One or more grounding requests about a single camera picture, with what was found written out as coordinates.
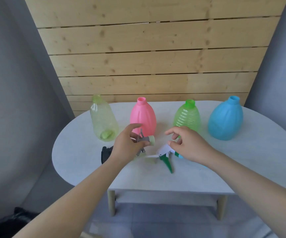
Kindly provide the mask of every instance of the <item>wooden plank wall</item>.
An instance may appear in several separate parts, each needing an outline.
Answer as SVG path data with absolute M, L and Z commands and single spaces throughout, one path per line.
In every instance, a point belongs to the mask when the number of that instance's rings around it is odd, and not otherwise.
M 244 104 L 286 0 L 26 0 L 75 115 L 108 102 Z

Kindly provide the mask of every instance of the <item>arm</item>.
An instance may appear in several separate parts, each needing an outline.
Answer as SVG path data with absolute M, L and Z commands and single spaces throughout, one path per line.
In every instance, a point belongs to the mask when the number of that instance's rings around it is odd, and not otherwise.
M 169 145 L 186 159 L 216 172 L 279 237 L 286 237 L 286 189 L 212 148 L 197 132 L 173 127 Z
M 132 130 L 140 126 L 127 126 L 116 138 L 112 154 L 104 164 L 27 224 L 14 238 L 79 237 L 101 197 L 121 169 L 133 160 L 140 149 L 149 145 L 147 141 L 134 143 L 130 138 L 137 137 Z

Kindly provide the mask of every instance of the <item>white oval table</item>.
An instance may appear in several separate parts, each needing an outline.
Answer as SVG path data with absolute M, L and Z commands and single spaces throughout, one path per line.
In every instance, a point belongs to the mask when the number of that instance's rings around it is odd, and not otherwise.
M 134 104 L 110 104 L 120 131 L 129 124 Z M 145 150 L 153 155 L 170 139 L 164 131 L 172 126 L 174 114 L 184 102 L 149 104 L 157 119 L 156 144 Z M 269 118 L 243 107 L 244 122 L 240 132 L 230 141 L 217 140 L 209 135 L 207 122 L 218 104 L 219 101 L 196 101 L 202 123 L 199 133 L 217 150 L 286 188 L 286 131 Z M 102 147 L 112 145 L 113 141 L 103 142 L 96 138 L 87 111 L 58 135 L 52 152 L 54 167 L 65 181 L 77 185 L 101 165 Z M 109 187 L 112 215 L 116 191 L 118 202 L 214 206 L 221 219 L 225 195 L 234 194 L 232 189 L 216 173 L 200 164 L 175 156 L 171 157 L 171 163 L 173 174 L 160 160 L 137 158 L 126 165 Z

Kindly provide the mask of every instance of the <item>translucent yellow-green bottle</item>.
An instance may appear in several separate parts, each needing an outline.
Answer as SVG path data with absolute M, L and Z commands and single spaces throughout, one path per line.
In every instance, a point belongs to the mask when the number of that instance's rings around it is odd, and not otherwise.
M 92 97 L 90 108 L 94 134 L 102 141 L 112 141 L 119 132 L 119 126 L 110 105 L 100 95 Z
M 192 99 L 186 102 L 177 110 L 173 126 L 187 126 L 192 130 L 198 131 L 201 125 L 201 117 L 195 106 L 195 101 Z

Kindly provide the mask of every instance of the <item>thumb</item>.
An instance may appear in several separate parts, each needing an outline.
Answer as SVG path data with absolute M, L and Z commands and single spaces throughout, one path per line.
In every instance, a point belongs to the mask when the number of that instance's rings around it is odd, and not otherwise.
M 146 146 L 149 146 L 150 142 L 149 141 L 140 141 L 140 142 L 135 143 L 135 145 L 137 147 L 139 147 L 140 149 L 142 149 L 142 148 L 144 148 Z
M 180 151 L 181 151 L 181 148 L 182 148 L 180 144 L 177 144 L 175 141 L 172 141 L 172 140 L 167 141 L 167 144 L 168 144 L 173 150 L 175 150 L 177 153 L 180 154 Z

